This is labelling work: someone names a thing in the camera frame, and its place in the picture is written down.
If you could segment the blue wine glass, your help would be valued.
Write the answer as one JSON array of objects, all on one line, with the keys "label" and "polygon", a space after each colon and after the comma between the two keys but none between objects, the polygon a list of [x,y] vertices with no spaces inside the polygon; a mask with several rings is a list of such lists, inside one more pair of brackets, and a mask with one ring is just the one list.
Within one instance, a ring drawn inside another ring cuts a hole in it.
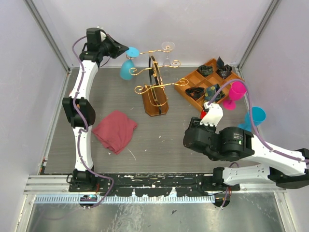
[{"label": "blue wine glass", "polygon": [[126,61],[122,64],[120,69],[120,77],[123,80],[129,81],[133,78],[133,75],[130,74],[129,70],[135,67],[133,59],[139,55],[139,50],[134,47],[129,47],[129,49],[126,51]]},{"label": "blue wine glass", "polygon": [[[253,107],[252,108],[252,116],[253,116],[253,123],[255,126],[260,125],[266,119],[266,112],[260,107]],[[252,124],[251,124],[251,117],[250,112],[248,111],[244,118],[244,123],[238,124],[238,128],[247,130],[252,132]]]}]

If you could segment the red wine glass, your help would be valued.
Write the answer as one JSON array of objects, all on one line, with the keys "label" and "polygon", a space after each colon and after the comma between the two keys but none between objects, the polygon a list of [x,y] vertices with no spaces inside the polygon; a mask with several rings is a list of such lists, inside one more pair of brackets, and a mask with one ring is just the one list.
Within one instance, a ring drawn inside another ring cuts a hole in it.
[{"label": "red wine glass", "polygon": [[207,114],[206,111],[202,110],[200,113],[200,118],[202,119]]}]

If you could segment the pink wine glass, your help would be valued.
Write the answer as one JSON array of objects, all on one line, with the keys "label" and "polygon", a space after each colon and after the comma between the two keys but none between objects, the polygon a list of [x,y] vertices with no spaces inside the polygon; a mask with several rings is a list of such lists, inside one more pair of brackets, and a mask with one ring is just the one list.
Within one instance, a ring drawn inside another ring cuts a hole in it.
[{"label": "pink wine glass", "polygon": [[243,83],[234,82],[229,90],[228,99],[223,101],[223,107],[226,110],[235,110],[236,101],[240,100],[246,92],[247,89]]}]

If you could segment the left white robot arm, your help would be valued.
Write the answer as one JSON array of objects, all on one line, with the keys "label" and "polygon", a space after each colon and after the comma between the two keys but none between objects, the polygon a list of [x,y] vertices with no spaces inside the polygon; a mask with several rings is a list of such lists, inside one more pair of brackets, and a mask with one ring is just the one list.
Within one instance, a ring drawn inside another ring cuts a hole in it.
[{"label": "left white robot arm", "polygon": [[128,47],[100,27],[88,28],[84,38],[82,51],[74,53],[79,62],[78,76],[69,96],[62,99],[62,106],[75,139],[76,161],[70,185],[77,190],[93,191],[98,186],[91,155],[91,132],[96,112],[89,101],[90,91],[104,57],[116,59]]}]

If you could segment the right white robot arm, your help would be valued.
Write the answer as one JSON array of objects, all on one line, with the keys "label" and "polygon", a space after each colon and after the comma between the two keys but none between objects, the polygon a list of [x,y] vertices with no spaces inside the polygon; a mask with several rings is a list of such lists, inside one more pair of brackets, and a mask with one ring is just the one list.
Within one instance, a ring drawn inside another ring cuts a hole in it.
[{"label": "right white robot arm", "polygon": [[308,149],[291,151],[262,143],[257,135],[238,127],[227,127],[216,132],[223,110],[217,103],[207,102],[204,107],[206,114],[203,118],[191,118],[184,133],[183,145],[212,161],[249,160],[256,163],[240,168],[214,168],[211,183],[216,190],[242,183],[273,182],[284,189],[308,186]]}]

